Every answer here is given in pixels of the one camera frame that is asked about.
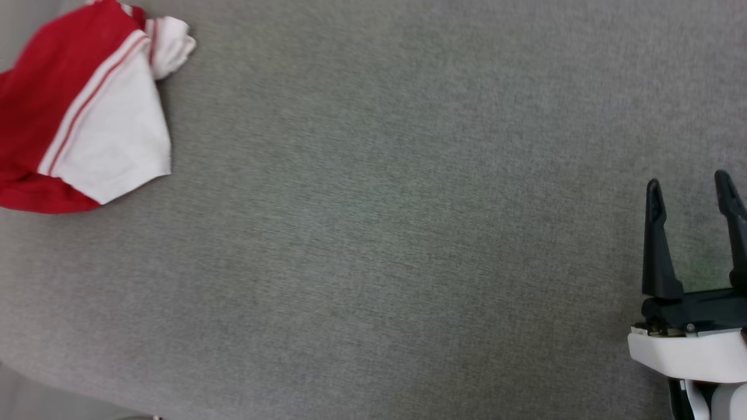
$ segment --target gray felt table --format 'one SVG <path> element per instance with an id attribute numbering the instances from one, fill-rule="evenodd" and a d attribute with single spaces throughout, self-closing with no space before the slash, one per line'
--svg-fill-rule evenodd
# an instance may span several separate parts
<path id="1" fill-rule="evenodd" d="M 747 194 L 744 1 L 150 0 L 173 175 L 0 211 L 0 359 L 205 419 L 663 419 L 645 185 L 690 290 Z"/>

